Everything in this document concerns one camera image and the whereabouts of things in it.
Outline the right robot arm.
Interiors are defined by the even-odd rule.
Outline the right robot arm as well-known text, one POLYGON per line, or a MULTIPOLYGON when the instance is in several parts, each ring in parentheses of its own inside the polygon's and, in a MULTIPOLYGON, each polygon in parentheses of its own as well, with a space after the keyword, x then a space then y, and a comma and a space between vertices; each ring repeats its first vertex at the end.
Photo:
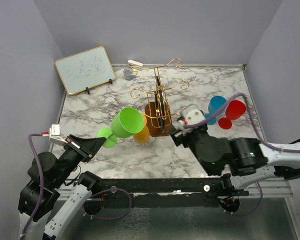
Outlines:
POLYGON ((176 146, 191 150, 207 175, 219 177, 216 183, 204 184, 209 197, 242 196, 244 188, 271 178, 300 179, 300 139, 275 144, 257 138, 217 138, 205 126, 172 127, 169 133, 176 146))

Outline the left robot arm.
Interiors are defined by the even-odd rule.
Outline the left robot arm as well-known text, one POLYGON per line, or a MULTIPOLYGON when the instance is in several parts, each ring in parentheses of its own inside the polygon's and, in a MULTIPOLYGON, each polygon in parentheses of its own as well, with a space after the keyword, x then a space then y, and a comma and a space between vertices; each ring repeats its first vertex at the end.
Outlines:
POLYGON ((57 191, 79 166, 89 162, 106 142, 105 137, 80 138, 69 135, 61 141, 64 152, 56 157, 52 152, 35 153, 27 174, 30 182, 20 193, 18 211, 20 240, 59 240, 67 226, 89 198, 96 197, 102 187, 97 175, 86 171, 80 174, 69 199, 50 217, 60 197, 57 191))

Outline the yellow wine glass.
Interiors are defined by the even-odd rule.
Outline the yellow wine glass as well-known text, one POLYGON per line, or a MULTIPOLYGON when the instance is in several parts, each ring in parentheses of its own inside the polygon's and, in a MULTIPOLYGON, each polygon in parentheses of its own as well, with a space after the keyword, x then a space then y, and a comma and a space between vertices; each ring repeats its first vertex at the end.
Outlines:
POLYGON ((147 117, 145 114, 142 114, 142 118, 143 129, 139 133, 133 135, 133 140, 138 144, 146 144, 150 139, 150 132, 147 127, 147 117))

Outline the green wine glass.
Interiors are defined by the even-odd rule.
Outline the green wine glass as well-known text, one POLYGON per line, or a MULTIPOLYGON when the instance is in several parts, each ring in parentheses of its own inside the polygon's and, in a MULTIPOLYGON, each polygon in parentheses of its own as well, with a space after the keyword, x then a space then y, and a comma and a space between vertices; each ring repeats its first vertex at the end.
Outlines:
POLYGON ((144 128, 142 114, 133 107, 124 107, 112 120, 110 127, 101 128, 98 138, 105 138, 104 148, 113 148, 118 138, 125 139, 138 134, 144 128))

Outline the blue wine glass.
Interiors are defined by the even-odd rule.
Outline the blue wine glass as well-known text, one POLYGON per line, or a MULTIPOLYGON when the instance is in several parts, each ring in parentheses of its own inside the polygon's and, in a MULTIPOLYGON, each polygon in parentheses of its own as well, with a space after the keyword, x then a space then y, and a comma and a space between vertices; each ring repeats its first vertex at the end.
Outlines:
POLYGON ((208 104, 208 113, 204 113, 204 117, 207 119, 211 114, 218 110, 227 100, 220 95, 213 96, 208 104))

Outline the red wine glass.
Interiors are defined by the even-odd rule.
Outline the red wine glass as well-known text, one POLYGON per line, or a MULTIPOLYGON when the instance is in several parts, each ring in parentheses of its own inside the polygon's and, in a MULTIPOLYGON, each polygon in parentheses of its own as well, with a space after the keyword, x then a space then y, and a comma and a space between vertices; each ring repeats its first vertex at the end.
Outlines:
POLYGON ((226 108, 225 117, 218 120, 218 125, 224 130, 232 127, 232 121, 238 120, 247 110, 246 105, 240 100, 232 100, 226 108))

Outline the white eraser block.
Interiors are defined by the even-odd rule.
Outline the white eraser block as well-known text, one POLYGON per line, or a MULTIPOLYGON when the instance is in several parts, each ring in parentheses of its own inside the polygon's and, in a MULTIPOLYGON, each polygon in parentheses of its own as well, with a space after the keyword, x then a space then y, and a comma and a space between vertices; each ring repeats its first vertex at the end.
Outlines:
POLYGON ((138 61, 135 61, 135 60, 132 60, 132 59, 129 59, 129 60, 127 61, 127 64, 128 64, 129 66, 131 66, 131 67, 137 66, 137 67, 139 67, 139 68, 143 68, 143 66, 144 66, 141 62, 138 62, 138 61))

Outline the small whiteboard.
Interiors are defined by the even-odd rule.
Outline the small whiteboard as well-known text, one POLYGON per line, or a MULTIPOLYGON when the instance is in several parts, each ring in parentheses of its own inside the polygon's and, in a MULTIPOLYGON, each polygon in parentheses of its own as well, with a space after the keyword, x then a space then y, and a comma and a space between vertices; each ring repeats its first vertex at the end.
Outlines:
POLYGON ((76 95, 116 79, 103 46, 58 59, 54 66, 68 95, 76 95))

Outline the black front mounting rail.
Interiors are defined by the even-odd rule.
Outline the black front mounting rail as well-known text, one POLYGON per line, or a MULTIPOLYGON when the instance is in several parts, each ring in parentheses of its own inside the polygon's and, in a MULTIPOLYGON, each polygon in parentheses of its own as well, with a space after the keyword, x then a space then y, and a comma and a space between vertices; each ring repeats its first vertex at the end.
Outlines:
POLYGON ((217 207, 219 197, 248 196, 235 189, 226 174, 220 178, 127 178, 102 179, 86 171, 78 179, 96 194, 102 190, 105 208, 217 207))

